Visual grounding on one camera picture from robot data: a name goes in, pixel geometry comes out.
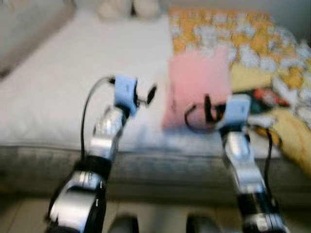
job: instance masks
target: mattress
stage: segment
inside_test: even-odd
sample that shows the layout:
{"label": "mattress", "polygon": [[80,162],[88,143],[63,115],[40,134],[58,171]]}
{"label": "mattress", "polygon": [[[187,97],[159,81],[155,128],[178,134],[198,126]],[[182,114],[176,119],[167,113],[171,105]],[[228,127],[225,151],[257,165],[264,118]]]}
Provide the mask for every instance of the mattress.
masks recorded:
{"label": "mattress", "polygon": [[[222,154],[218,132],[199,135],[187,129],[164,132],[168,59],[173,54],[169,19],[102,22],[78,11],[75,18],[0,83],[0,145],[79,150],[85,98],[100,77],[126,74],[138,78],[138,95],[152,84],[158,92],[149,108],[128,120],[120,151],[169,151]],[[86,147],[96,119],[113,103],[113,88],[102,87],[86,115]],[[256,144],[265,155],[267,143]]]}

